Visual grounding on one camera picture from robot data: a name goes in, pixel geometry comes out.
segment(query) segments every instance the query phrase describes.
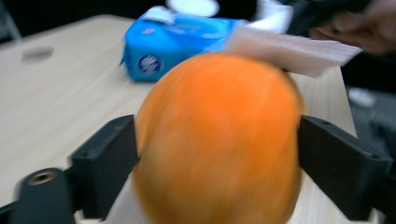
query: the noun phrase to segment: human hand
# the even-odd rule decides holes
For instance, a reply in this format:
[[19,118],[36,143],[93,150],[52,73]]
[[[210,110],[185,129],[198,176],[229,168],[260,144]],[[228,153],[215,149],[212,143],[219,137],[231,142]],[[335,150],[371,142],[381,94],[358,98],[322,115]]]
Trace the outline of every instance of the human hand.
[[343,11],[309,30],[314,39],[330,39],[385,55],[396,52],[396,0],[373,0],[362,13]]

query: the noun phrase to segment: wet wipes package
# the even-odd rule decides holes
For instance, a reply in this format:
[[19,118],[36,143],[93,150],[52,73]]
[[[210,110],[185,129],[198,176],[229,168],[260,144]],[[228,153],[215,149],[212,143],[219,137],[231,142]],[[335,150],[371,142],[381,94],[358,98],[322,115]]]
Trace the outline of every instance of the wet wipes package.
[[135,81],[157,81],[171,68],[205,52],[225,49],[241,20],[215,19],[151,8],[125,34],[122,61]]

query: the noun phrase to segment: dark floor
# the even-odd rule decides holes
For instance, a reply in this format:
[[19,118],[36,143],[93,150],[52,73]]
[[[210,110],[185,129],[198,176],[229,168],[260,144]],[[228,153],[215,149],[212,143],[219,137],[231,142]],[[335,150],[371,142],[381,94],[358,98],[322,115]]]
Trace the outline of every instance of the dark floor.
[[394,157],[396,93],[373,90],[370,90],[370,93],[376,98],[373,107],[363,107],[349,101],[358,138]]

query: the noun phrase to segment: black object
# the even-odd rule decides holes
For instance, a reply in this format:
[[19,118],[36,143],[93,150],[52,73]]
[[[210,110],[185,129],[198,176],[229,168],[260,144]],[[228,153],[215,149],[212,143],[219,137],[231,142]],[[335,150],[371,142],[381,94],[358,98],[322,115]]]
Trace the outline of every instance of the black object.
[[71,156],[62,171],[49,168],[21,182],[19,199],[0,209],[0,223],[75,223],[74,213],[106,219],[138,162],[134,116],[111,120]]
[[[300,164],[351,220],[374,207],[396,223],[396,168],[379,153],[326,120],[302,116]],[[110,121],[71,157],[66,171],[45,169],[21,183],[20,198],[0,208],[0,224],[75,223],[73,214],[105,219],[138,163],[134,117]]]
[[293,17],[287,34],[308,36],[308,29],[328,21],[336,12],[364,10],[370,0],[279,0],[292,6]]

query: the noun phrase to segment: table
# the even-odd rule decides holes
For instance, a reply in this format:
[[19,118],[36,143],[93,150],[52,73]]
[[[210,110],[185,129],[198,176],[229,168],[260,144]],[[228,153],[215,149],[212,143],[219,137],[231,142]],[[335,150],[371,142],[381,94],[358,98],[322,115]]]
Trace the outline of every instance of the table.
[[[120,66],[132,22],[102,15],[0,46],[0,206],[26,175],[67,168],[105,123],[137,112],[153,84],[133,82]],[[356,135],[339,68],[318,79],[291,75],[309,115]],[[306,176],[290,223],[350,222]]]

